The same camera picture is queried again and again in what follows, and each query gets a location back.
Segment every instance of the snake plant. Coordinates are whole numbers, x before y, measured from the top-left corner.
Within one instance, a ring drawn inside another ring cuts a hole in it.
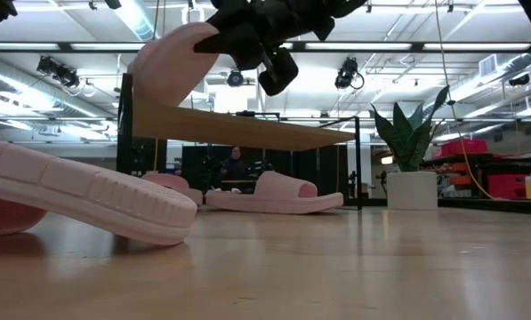
[[[431,119],[439,107],[447,100],[449,86],[443,88],[427,119],[423,119],[423,103],[407,118],[398,103],[393,106],[393,124],[380,116],[374,106],[375,127],[380,137],[388,144],[391,153],[398,161],[402,172],[416,172],[419,170],[425,152],[433,139],[437,125],[433,127]]]

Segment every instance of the potted plant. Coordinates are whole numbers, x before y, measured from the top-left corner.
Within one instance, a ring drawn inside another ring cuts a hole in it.
[[[447,100],[449,86],[443,88],[431,113],[423,116],[423,104],[407,118],[399,105],[393,107],[393,124],[380,116],[374,108],[375,127],[397,160],[400,172],[387,177],[388,207],[396,210],[437,210],[437,174],[419,171],[425,152],[433,139],[437,125],[433,114]]]

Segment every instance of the white plant pot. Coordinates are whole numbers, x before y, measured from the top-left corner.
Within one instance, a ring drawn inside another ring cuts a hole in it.
[[[388,174],[388,208],[392,210],[437,210],[435,172],[397,172]]]

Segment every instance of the red container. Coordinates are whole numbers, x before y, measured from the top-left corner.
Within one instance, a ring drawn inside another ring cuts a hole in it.
[[[489,175],[488,193],[495,198],[526,199],[526,174]]]
[[[484,140],[463,140],[464,150],[467,155],[483,154],[487,152],[487,142]],[[463,154],[460,140],[453,140],[441,146],[437,157],[457,156]]]

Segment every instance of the person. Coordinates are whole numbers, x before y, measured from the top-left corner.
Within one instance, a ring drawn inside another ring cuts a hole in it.
[[[221,167],[222,180],[243,180],[247,178],[247,165],[241,160],[241,149],[234,147],[229,158],[224,160]]]

